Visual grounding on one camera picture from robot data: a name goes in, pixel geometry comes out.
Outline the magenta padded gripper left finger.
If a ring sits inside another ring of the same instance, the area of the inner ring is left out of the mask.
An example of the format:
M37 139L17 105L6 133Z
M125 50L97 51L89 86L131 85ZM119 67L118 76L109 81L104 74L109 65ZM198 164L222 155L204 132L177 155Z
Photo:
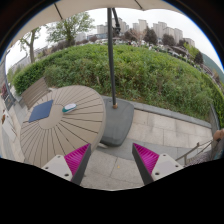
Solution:
M90 155L91 144L88 143L65 156L56 155L42 169L79 185L83 179Z

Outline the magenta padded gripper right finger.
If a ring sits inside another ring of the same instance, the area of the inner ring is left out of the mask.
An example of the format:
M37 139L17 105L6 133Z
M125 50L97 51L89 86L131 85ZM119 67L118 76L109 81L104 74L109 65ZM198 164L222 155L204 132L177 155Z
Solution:
M137 143L132 145L132 154L145 185L159 180L183 168L168 154L157 154Z

